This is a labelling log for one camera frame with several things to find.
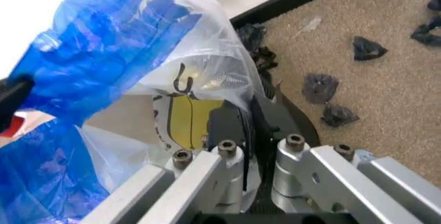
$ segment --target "red object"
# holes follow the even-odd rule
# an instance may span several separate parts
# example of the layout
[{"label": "red object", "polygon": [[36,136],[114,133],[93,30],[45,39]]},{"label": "red object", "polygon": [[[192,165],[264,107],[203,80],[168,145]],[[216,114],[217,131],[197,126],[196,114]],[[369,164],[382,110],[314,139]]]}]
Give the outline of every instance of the red object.
[{"label": "red object", "polygon": [[24,123],[24,118],[18,117],[18,116],[12,116],[11,125],[8,129],[3,131],[3,133],[0,134],[1,137],[12,137],[14,136],[17,131],[21,128],[21,126]]}]

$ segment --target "blue plastic bag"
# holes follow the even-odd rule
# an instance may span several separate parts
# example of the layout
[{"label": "blue plastic bag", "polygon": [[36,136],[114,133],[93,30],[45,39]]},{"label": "blue plastic bag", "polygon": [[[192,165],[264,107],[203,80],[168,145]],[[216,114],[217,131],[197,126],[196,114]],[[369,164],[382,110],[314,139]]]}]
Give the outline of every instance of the blue plastic bag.
[{"label": "blue plastic bag", "polygon": [[108,192],[77,128],[54,119],[0,149],[0,223],[74,223]]},{"label": "blue plastic bag", "polygon": [[23,108],[82,125],[157,68],[195,26],[174,0],[64,0],[9,76],[31,76]]}]

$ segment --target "bolt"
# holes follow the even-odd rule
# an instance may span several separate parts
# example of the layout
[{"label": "bolt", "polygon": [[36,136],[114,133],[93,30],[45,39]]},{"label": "bolt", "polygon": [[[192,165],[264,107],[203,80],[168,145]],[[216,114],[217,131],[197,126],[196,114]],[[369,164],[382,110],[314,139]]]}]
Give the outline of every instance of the bolt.
[{"label": "bolt", "polygon": [[354,158],[355,151],[351,147],[345,144],[340,144],[334,147],[334,150],[343,156],[347,161],[352,161]]},{"label": "bolt", "polygon": [[193,161],[193,154],[191,151],[181,149],[173,154],[172,159],[176,168],[184,170]]},{"label": "bolt", "polygon": [[233,157],[236,155],[237,145],[232,140],[223,140],[217,145],[221,157]]},{"label": "bolt", "polygon": [[290,134],[286,138],[286,144],[294,152],[301,152],[303,151],[303,147],[305,146],[305,138],[298,134]]}]

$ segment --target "beige carpet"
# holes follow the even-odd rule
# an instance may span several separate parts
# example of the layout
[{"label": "beige carpet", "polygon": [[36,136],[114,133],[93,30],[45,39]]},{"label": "beige carpet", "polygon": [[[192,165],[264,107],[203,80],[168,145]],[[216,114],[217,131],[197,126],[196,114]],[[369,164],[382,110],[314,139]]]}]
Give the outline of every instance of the beige carpet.
[{"label": "beige carpet", "polygon": [[[409,38],[433,15],[429,0],[316,0],[266,23],[265,45],[280,62],[274,82],[316,125],[323,144],[346,143],[377,157],[391,156],[441,186],[441,49]],[[300,33],[315,15],[316,30]],[[389,52],[368,62],[353,60],[355,35],[377,41]],[[307,73],[340,79],[332,103],[361,120],[332,128],[320,121],[324,106],[302,96]]]}]

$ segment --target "clear plastic bag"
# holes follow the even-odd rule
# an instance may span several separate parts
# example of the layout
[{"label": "clear plastic bag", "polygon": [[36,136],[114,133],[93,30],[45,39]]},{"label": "clear plastic bag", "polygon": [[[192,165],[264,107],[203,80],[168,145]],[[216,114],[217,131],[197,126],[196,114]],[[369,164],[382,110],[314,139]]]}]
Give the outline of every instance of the clear plastic bag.
[{"label": "clear plastic bag", "polygon": [[202,16],[164,63],[129,93],[225,99],[247,110],[253,95],[263,94],[263,89],[254,62],[222,7],[216,0],[175,1]]},{"label": "clear plastic bag", "polygon": [[0,149],[0,223],[80,221],[163,149],[61,119]]},{"label": "clear plastic bag", "polygon": [[160,163],[152,155],[166,157],[144,143],[77,128],[134,86],[225,99],[245,110],[254,94],[263,95],[215,0],[61,1],[9,75],[10,83],[24,75],[35,81],[23,109],[56,119],[0,149],[1,223],[78,222],[143,164]]}]

